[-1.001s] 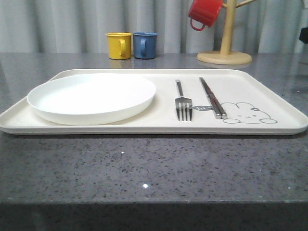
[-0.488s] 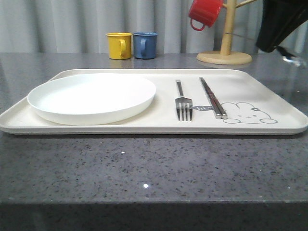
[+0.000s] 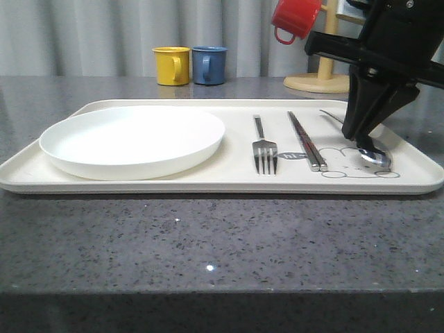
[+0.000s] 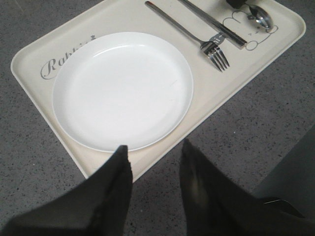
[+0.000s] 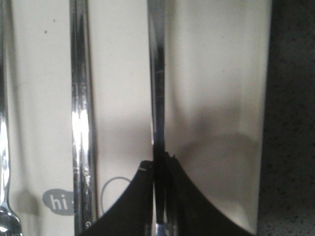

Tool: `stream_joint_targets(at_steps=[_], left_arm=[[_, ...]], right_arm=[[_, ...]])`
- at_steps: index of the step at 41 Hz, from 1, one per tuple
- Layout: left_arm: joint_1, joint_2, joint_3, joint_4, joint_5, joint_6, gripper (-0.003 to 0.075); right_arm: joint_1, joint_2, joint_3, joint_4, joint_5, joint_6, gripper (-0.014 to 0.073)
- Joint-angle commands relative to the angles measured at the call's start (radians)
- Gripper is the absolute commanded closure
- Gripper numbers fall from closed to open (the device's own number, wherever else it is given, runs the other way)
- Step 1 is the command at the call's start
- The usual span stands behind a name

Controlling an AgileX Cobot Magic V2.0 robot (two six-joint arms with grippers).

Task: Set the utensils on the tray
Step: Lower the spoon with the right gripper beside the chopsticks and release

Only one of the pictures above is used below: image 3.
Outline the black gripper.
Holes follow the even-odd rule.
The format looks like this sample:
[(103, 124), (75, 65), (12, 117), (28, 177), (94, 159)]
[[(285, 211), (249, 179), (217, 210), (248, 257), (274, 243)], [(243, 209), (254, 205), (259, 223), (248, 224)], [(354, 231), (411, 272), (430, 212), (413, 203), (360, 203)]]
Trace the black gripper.
[(381, 153), (370, 133), (420, 90), (415, 83), (385, 83), (356, 65), (442, 87), (443, 65), (432, 61), (442, 41), (442, 1), (374, 1), (358, 38), (312, 31), (305, 52), (352, 64), (342, 133), (358, 148)]

